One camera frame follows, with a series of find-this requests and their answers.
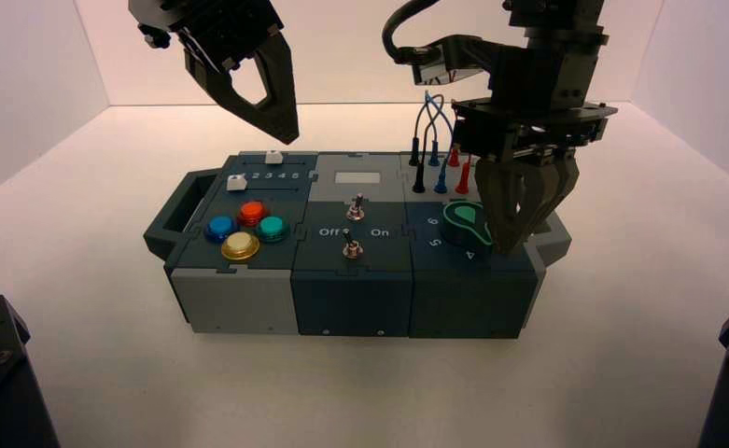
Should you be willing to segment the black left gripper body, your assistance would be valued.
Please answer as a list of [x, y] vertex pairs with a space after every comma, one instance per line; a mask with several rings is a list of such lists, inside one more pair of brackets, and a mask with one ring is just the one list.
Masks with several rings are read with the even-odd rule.
[[215, 70], [234, 70], [284, 23], [269, 1], [130, 0], [137, 29], [153, 49], [167, 49], [176, 35], [195, 58]]

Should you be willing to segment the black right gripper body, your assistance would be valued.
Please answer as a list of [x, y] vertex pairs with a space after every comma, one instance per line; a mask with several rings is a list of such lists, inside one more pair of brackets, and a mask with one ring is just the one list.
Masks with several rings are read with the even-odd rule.
[[617, 110], [585, 99], [599, 50], [599, 45], [570, 43], [476, 48], [491, 94], [454, 104], [454, 144], [463, 153], [509, 161], [600, 140]]

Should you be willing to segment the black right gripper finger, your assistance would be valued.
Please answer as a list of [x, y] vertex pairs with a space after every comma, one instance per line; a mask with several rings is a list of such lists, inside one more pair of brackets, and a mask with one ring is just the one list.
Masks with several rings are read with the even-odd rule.
[[579, 174], [574, 153], [553, 157], [543, 165], [526, 166], [520, 202], [521, 242], [572, 192]]
[[475, 182], [493, 237], [494, 251], [511, 254], [527, 234], [528, 215], [521, 205], [526, 193], [523, 168], [514, 162], [498, 163], [481, 158]]

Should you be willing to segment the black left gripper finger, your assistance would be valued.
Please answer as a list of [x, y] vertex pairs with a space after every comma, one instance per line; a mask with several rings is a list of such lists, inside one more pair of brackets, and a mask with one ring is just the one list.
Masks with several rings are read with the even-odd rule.
[[291, 52], [282, 34], [267, 37], [253, 52], [266, 92], [257, 103], [235, 90], [228, 71], [216, 71], [189, 49], [184, 56], [187, 72], [217, 105], [285, 145], [299, 137]]

